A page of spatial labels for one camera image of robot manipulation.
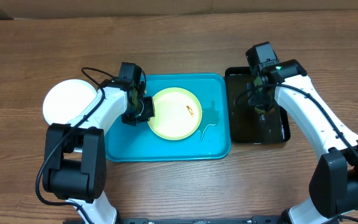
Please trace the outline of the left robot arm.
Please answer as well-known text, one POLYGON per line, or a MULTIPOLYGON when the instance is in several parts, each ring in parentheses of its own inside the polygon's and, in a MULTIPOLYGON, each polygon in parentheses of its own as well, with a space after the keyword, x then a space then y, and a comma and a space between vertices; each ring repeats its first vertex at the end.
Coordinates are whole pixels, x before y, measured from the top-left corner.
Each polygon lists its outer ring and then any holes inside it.
POLYGON ((133 78, 107 79, 97 88, 76 79, 55 85, 44 99, 49 127, 36 193, 53 193, 57 206, 74 207, 84 223, 119 223, 104 192, 106 134, 115 121, 136 126, 152 117, 145 87, 133 78))

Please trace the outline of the lime green plate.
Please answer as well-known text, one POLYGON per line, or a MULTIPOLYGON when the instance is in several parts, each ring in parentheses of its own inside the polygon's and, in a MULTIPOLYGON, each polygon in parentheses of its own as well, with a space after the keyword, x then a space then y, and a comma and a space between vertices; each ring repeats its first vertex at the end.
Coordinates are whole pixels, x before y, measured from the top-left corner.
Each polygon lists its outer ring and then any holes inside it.
POLYGON ((199 99, 184 88, 166 88, 152 97, 155 116, 148 125, 159 137, 177 141, 191 136, 201 124, 199 99))

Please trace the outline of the white plate front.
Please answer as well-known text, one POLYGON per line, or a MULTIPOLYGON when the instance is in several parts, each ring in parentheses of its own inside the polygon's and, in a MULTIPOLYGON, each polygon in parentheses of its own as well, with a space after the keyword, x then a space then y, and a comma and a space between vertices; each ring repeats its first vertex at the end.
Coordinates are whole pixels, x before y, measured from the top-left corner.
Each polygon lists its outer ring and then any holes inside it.
POLYGON ((48 124, 66 124, 77 117, 96 97, 94 87, 71 79, 55 85, 44 98, 42 112, 48 124))

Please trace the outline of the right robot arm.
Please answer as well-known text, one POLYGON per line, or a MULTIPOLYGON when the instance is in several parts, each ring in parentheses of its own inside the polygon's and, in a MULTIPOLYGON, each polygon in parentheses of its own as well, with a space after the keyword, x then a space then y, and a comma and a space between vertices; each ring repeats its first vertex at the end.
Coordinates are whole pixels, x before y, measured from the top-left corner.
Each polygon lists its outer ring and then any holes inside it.
POLYGON ((288 210, 282 223, 332 223, 358 210, 358 135, 346 127, 315 90, 296 61, 248 61, 255 77, 245 94, 250 105, 281 106, 302 130, 318 159, 309 197, 288 210))

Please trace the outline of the green yellow sponge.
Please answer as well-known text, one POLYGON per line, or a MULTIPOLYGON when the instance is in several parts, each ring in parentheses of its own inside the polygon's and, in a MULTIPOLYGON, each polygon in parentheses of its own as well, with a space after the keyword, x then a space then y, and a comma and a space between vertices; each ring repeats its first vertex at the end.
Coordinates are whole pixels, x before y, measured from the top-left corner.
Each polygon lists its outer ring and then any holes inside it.
POLYGON ((274 107, 274 105, 259 105, 255 107, 255 110, 258 113, 270 113, 274 111, 274 107))

